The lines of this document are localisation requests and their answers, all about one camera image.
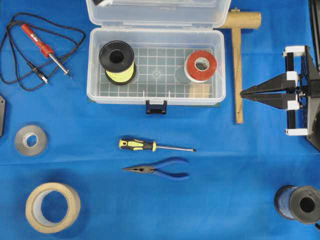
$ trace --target box latch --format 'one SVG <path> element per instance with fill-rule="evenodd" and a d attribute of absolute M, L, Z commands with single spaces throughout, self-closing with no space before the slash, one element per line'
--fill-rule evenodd
<path fill-rule="evenodd" d="M 167 101 L 163 101 L 163 104 L 150 104 L 150 101 L 145 101 L 146 114 L 166 114 L 167 113 Z"/>

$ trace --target yellow and black screwdriver handle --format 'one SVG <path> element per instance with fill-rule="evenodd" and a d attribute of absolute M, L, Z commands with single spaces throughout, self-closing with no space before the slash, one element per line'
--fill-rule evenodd
<path fill-rule="evenodd" d="M 155 152 L 157 149 L 156 142 L 147 142 L 137 139 L 120 139 L 119 148 L 131 151 L 152 150 Z"/>

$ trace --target blue spool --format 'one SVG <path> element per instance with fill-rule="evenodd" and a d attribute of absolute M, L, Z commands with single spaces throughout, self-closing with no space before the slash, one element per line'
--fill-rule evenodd
<path fill-rule="evenodd" d="M 283 186 L 275 194 L 274 206 L 288 220 L 303 224 L 315 224 L 320 220 L 320 192 L 312 186 Z"/>

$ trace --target black spool flange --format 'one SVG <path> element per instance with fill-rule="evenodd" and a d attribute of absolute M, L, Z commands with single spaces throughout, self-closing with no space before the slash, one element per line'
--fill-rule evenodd
<path fill-rule="evenodd" d="M 289 206 L 292 216 L 303 224 L 315 224 L 320 220 L 320 193 L 312 186 L 294 190 Z"/>
<path fill-rule="evenodd" d="M 135 54 L 132 47 L 124 41 L 110 41 L 105 44 L 99 53 L 99 60 L 104 68 L 106 77 L 116 85 L 128 84 L 135 78 L 137 67 L 134 64 L 132 77 L 125 82 L 116 82 L 108 76 L 107 72 L 110 73 L 122 73 L 129 69 L 135 60 Z"/>

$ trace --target box lid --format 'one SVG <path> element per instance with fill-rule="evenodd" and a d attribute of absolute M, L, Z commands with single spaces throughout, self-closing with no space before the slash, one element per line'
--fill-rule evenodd
<path fill-rule="evenodd" d="M 222 26 L 231 0 L 86 0 L 91 22 L 106 26 L 204 28 Z"/>

